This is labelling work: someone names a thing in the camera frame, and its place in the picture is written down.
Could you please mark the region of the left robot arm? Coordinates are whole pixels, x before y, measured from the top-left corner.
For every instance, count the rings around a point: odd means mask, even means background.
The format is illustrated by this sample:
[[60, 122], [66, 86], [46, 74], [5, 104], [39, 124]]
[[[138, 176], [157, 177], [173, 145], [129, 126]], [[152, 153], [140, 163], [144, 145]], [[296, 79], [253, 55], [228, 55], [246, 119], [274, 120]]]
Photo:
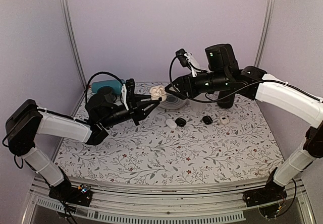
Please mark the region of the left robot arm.
[[127, 120], [138, 125], [163, 100], [163, 96], [151, 98], [134, 94], [117, 105], [107, 96], [97, 93], [85, 105], [88, 119], [81, 121], [41, 109], [34, 100], [28, 99], [7, 119], [3, 145], [44, 178], [50, 188], [50, 198], [63, 204], [89, 207], [93, 195], [90, 188], [86, 185], [73, 187], [64, 171], [36, 147], [35, 136], [52, 135], [95, 146], [109, 135], [110, 127]]

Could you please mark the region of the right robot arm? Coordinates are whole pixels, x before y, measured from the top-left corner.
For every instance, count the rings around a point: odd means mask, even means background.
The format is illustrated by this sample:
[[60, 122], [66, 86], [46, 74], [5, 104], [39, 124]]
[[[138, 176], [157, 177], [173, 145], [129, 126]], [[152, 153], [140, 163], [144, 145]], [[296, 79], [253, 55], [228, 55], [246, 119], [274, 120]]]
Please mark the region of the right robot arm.
[[202, 93], [218, 92], [215, 102], [222, 108], [231, 108], [235, 95], [240, 94], [277, 106], [310, 124], [305, 142], [271, 172], [266, 185], [243, 193], [248, 207], [285, 199], [285, 186], [314, 160], [322, 158], [322, 98], [283, 82], [255, 66], [239, 69], [233, 48], [228, 43], [209, 46], [205, 53], [207, 71], [200, 69], [192, 54], [184, 49], [176, 52], [175, 57], [191, 73], [171, 79], [165, 87], [167, 93], [196, 101], [196, 97]]

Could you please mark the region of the beige earbud charging case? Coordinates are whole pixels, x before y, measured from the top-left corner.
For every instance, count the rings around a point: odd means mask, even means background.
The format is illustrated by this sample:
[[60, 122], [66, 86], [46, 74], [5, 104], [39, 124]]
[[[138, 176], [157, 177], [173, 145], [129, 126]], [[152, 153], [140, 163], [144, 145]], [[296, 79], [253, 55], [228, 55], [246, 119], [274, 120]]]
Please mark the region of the beige earbud charging case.
[[165, 87], [162, 85], [153, 86], [149, 90], [150, 96], [152, 100], [158, 100], [161, 98], [161, 102], [167, 99], [167, 93], [165, 91]]

